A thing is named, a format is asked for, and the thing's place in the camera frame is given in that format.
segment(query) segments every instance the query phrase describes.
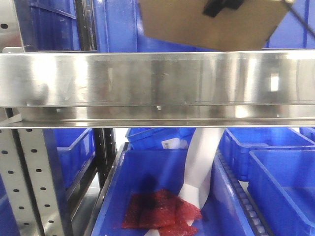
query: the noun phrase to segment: perforated metal upright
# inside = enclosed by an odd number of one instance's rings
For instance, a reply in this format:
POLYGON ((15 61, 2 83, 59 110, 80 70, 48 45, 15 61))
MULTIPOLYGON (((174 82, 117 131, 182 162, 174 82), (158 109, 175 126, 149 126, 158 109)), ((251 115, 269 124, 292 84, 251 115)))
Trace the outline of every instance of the perforated metal upright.
POLYGON ((53 129, 18 132, 45 235, 73 235, 53 129))

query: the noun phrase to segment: blue bin rim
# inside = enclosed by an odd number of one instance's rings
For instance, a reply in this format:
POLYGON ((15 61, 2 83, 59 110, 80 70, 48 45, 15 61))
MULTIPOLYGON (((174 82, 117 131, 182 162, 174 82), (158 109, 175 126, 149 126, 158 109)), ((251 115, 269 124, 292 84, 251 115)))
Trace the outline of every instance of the blue bin rim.
POLYGON ((70 151, 72 150, 87 134, 92 130, 92 128, 85 129, 82 134, 69 146, 69 147, 57 147, 58 151, 70 151))
MULTIPOLYGON (((282 128, 287 128, 289 129, 290 131, 292 131, 293 133, 295 133, 296 135, 298 135, 300 138, 308 141, 310 144, 312 145, 296 145, 296 146, 268 146, 269 149, 279 149, 279 148, 282 148, 282 149, 286 149, 286 148, 299 148, 299 147, 309 147, 309 148, 315 148, 315 142, 310 140, 309 138, 305 137, 303 134, 295 131, 294 129, 290 128, 290 127, 282 127, 282 128)), ((229 130, 229 128, 226 128, 225 131, 233 138, 233 140, 236 142, 236 144, 240 147, 243 147, 243 148, 250 148, 254 145, 251 145, 251 144, 242 144, 239 142, 239 140, 235 137, 235 135, 233 135, 233 133, 229 130)))
POLYGON ((155 133, 157 131, 160 131, 160 130, 163 130, 165 128, 154 128, 154 127, 149 127, 150 129, 147 129, 147 130, 144 130, 144 131, 141 131, 139 133, 136 133, 136 134, 131 134, 130 135, 130 132, 131 132, 131 129, 132 128, 129 128, 127 133, 126 133, 126 138, 131 141, 131 142, 134 142, 134 141, 138 141, 138 140, 141 140, 141 139, 144 139, 144 138, 147 138, 149 136, 152 135, 152 133, 155 133))
POLYGON ((252 160, 257 163, 257 165, 263 170, 267 178, 275 185, 277 190, 282 194, 285 200, 290 204, 290 206, 295 210, 295 212, 299 215, 302 221, 307 225, 315 228, 315 222, 310 221, 307 216, 302 212, 302 210, 298 207, 298 205, 292 200, 292 198, 284 191, 281 185, 278 183, 276 178, 268 171, 268 169, 261 163, 259 158, 256 156, 255 153, 271 153, 271 152, 287 152, 287 153, 295 153, 295 152, 313 152, 315 155, 315 150, 253 150, 250 151, 250 155, 252 160))

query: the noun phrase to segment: white label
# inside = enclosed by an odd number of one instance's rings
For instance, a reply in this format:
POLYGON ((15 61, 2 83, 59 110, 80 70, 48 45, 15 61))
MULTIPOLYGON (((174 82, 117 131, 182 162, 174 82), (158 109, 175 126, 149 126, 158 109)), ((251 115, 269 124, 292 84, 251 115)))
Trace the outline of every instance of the white label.
POLYGON ((181 140, 179 138, 173 138, 162 141, 163 149, 178 149, 181 147, 181 140))

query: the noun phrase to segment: stainless steel shelf beam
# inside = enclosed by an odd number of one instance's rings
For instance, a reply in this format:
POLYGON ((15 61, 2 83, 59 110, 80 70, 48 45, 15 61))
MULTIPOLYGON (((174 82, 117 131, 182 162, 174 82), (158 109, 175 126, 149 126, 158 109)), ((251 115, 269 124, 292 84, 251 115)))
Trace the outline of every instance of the stainless steel shelf beam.
POLYGON ((0 127, 313 125, 315 50, 0 55, 0 127))

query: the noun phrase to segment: blue storage crate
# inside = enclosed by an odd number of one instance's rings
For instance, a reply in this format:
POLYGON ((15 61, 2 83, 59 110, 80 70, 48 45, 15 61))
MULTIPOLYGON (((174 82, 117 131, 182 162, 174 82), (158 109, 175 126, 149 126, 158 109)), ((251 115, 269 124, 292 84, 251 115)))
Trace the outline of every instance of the blue storage crate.
POLYGON ((0 235, 20 236, 8 197, 0 198, 0 235))
POLYGON ((0 176, 0 199, 3 198, 5 195, 6 195, 5 187, 0 176))
POLYGON ((65 187, 73 183, 86 161, 95 156, 92 129, 55 129, 57 150, 61 161, 65 187))
POLYGON ((276 236, 315 235, 315 151, 251 151, 248 191, 276 236))
POLYGON ((195 128, 130 128, 126 138, 132 149, 173 149, 174 145, 187 149, 195 128))
POLYGON ((31 0, 39 50, 80 50, 74 0, 31 0))
POLYGON ((308 139, 315 141, 315 128, 313 127, 300 127, 300 133, 308 139))
POLYGON ((248 181, 251 150, 315 149, 315 143, 291 128, 228 128, 219 149, 238 180, 248 181))
MULTIPOLYGON (((147 230, 122 229, 134 193, 167 188, 178 194, 184 182, 186 150, 129 150, 122 154, 92 236, 143 236, 147 230)), ((196 236, 254 236, 221 162, 215 158, 211 193, 196 220, 196 236)))

